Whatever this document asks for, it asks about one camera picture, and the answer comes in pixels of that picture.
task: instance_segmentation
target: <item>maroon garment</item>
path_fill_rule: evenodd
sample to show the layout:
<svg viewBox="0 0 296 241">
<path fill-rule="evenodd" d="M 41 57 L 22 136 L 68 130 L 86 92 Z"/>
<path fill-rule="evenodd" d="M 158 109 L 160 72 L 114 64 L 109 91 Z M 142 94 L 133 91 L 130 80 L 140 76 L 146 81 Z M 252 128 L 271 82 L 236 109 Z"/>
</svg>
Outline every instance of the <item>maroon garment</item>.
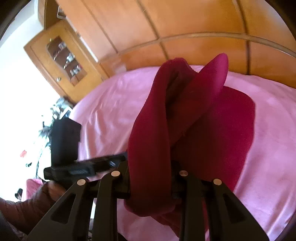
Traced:
<svg viewBox="0 0 296 241">
<path fill-rule="evenodd" d="M 182 58 L 164 63 L 128 142 L 128 210 L 153 216 L 178 233 L 180 206 L 171 198 L 171 165 L 233 190 L 254 132 L 255 104 L 225 87 L 228 58 L 220 54 L 196 73 Z"/>
<path fill-rule="evenodd" d="M 48 194 L 46 183 L 31 199 L 24 202 L 5 201 L 0 198 L 0 210 L 7 222 L 29 234 L 54 203 Z"/>
</svg>

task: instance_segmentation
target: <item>pink cloth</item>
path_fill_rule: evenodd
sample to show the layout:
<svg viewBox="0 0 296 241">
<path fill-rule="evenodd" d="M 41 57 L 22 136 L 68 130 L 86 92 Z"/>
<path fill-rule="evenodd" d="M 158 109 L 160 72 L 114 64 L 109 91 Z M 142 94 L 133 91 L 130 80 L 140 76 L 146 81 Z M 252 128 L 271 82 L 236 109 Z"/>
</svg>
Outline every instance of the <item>pink cloth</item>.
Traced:
<svg viewBox="0 0 296 241">
<path fill-rule="evenodd" d="M 30 199 L 42 185 L 43 183 L 40 179 L 28 179 L 22 193 L 22 202 Z"/>
<path fill-rule="evenodd" d="M 200 71 L 202 66 L 193 66 Z M 82 124 L 79 159 L 125 151 L 158 67 L 116 75 L 81 100 L 71 118 Z M 254 141 L 234 193 L 271 241 L 296 210 L 296 90 L 257 76 L 229 72 L 225 86 L 256 104 Z M 178 240 L 151 217 L 137 217 L 118 202 L 118 231 L 129 241 Z"/>
</svg>

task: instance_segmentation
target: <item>wooden headboard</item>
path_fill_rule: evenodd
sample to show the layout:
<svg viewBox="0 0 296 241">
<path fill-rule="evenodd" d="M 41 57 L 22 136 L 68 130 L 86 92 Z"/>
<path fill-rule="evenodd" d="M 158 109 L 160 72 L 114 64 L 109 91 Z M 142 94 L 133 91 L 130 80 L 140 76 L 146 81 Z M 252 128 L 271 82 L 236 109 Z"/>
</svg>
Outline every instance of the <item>wooden headboard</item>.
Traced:
<svg viewBox="0 0 296 241">
<path fill-rule="evenodd" d="M 296 88 L 296 40 L 265 0 L 57 0 L 108 76 L 168 59 L 229 69 Z"/>
</svg>

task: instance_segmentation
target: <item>wooden cabinet door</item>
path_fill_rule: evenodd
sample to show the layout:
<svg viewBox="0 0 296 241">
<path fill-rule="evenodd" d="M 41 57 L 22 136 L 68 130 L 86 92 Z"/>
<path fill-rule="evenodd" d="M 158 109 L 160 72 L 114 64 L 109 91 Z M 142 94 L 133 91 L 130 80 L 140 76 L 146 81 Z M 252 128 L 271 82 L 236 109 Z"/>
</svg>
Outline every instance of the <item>wooden cabinet door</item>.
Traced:
<svg viewBox="0 0 296 241">
<path fill-rule="evenodd" d="M 66 43 L 67 48 L 75 55 L 75 59 L 86 72 L 84 77 L 76 85 L 70 82 L 69 76 L 58 66 L 47 51 L 47 44 L 57 37 L 60 37 Z M 34 55 L 36 55 L 38 61 L 51 77 L 51 81 L 56 81 L 55 84 L 74 102 L 80 101 L 102 82 L 102 74 L 95 67 L 91 55 L 65 20 L 41 32 L 29 44 Z"/>
</svg>

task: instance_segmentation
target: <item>metal screw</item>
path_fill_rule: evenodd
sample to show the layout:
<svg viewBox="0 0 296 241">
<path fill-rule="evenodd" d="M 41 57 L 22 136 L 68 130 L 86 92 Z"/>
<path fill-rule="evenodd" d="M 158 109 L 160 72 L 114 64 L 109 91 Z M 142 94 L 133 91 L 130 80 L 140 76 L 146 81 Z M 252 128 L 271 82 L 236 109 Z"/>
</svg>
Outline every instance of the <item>metal screw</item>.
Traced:
<svg viewBox="0 0 296 241">
<path fill-rule="evenodd" d="M 213 180 L 213 183 L 217 186 L 220 186 L 222 184 L 222 181 L 220 179 L 216 178 Z"/>
<path fill-rule="evenodd" d="M 188 176 L 188 171 L 182 170 L 182 171 L 179 171 L 179 174 L 182 177 L 187 177 Z"/>
<path fill-rule="evenodd" d="M 118 177 L 120 175 L 120 171 L 113 171 L 111 172 L 112 177 Z"/>
<path fill-rule="evenodd" d="M 78 186 L 83 186 L 85 183 L 86 183 L 86 181 L 85 181 L 84 179 L 79 179 L 79 180 L 77 181 L 77 185 L 78 185 Z"/>
</svg>

